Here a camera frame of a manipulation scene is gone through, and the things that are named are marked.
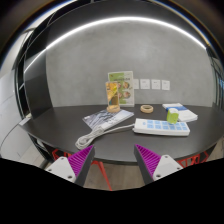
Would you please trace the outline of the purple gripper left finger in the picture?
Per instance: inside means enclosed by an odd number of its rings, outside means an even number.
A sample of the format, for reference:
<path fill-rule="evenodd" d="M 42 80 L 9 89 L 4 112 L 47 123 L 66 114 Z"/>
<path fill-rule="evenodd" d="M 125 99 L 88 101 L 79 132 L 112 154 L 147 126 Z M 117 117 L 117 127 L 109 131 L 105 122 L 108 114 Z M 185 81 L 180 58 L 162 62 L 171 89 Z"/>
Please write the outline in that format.
<path fill-rule="evenodd" d="M 95 148 L 90 145 L 69 157 L 59 157 L 46 171 L 78 186 L 83 186 L 94 155 Z"/>

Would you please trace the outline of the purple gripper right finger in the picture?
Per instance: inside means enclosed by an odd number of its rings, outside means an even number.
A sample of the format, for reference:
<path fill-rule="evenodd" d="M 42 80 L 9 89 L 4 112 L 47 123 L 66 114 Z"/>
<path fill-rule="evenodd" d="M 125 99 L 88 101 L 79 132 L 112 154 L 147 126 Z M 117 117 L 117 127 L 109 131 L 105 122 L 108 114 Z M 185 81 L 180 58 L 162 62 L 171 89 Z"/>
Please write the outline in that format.
<path fill-rule="evenodd" d="M 138 144 L 134 145 L 134 155 L 145 184 L 150 184 L 182 169 L 182 166 L 169 155 L 159 155 Z"/>

